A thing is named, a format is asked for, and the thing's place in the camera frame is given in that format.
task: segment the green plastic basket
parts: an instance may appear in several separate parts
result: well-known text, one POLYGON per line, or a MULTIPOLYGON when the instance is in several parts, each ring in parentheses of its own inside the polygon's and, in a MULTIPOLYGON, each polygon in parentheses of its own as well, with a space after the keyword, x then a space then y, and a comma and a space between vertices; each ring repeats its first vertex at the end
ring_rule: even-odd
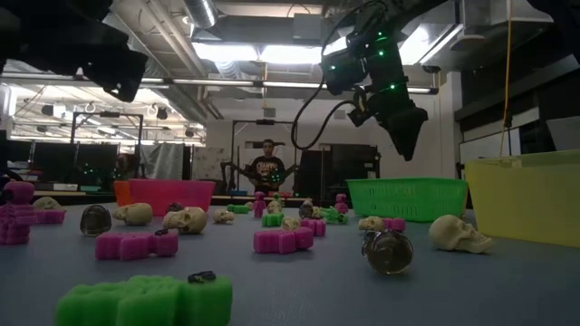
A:
POLYGON ((465 212, 468 184, 446 178, 348 180, 354 213, 432 222, 439 216, 465 212))

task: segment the person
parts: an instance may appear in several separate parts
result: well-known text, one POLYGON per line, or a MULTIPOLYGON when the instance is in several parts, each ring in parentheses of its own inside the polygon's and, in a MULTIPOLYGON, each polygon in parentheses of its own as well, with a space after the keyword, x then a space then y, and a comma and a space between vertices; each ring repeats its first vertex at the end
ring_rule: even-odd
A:
POLYGON ((270 191, 278 191, 280 183, 273 183, 268 181, 268 179, 274 174, 284 174, 285 167, 284 163, 280 158, 274 156, 274 141, 271 139, 266 139, 262 143, 262 149, 264 150, 264 156, 256 158, 252 165, 250 166, 250 173, 259 175, 260 179, 250 178, 250 182, 254 187, 256 187, 256 192, 261 191, 266 195, 270 191))

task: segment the yellow bin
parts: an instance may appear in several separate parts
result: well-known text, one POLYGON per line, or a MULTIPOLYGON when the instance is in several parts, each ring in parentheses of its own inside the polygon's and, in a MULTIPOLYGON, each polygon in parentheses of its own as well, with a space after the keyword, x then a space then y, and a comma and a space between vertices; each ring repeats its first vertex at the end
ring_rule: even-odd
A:
POLYGON ((580 150, 466 164, 485 235, 580 247, 580 150))

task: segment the green foam block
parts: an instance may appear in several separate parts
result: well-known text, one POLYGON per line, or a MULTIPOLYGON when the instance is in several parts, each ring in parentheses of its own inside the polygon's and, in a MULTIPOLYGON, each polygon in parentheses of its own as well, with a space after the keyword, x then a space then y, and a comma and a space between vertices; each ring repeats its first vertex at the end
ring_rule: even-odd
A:
POLYGON ((187 283, 133 276, 127 282, 78 285, 59 302, 56 326, 226 326, 232 282, 187 283))

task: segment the pink toy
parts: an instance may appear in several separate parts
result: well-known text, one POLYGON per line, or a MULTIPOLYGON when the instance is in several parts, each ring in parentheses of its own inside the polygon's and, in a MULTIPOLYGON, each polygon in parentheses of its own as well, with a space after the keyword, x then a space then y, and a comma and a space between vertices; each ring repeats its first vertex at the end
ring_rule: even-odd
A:
POLYGON ((178 251, 178 233, 160 230, 153 234, 131 233, 97 236, 95 257, 97 260, 120 259, 129 261, 149 257, 172 256, 178 251))
POLYGON ((336 210, 340 214, 348 213, 348 206, 346 205, 346 203, 344 203, 345 200, 346 200, 345 194, 336 195, 336 204, 334 204, 334 208, 336 208, 336 210))
POLYGON ((314 245, 314 233, 308 227, 294 231, 271 230, 254 233, 254 250, 259 254, 290 254, 314 245))
POLYGON ((314 236, 326 235, 326 223, 324 220, 303 219, 300 221, 300 226, 309 227, 314 236))
POLYGON ((65 210, 37 210, 36 218, 40 224, 62 224, 65 210))
POLYGON ((264 210, 266 209, 266 202, 264 201, 264 193, 257 191, 254 194, 256 201, 254 202, 254 217, 262 218, 264 210))
POLYGON ((384 218, 382 222, 387 230, 405 231, 405 220, 402 218, 384 218))
POLYGON ((0 245, 26 244, 30 240, 30 225, 36 224, 36 214, 30 205, 34 186, 11 181, 4 186, 7 204, 0 206, 0 245))

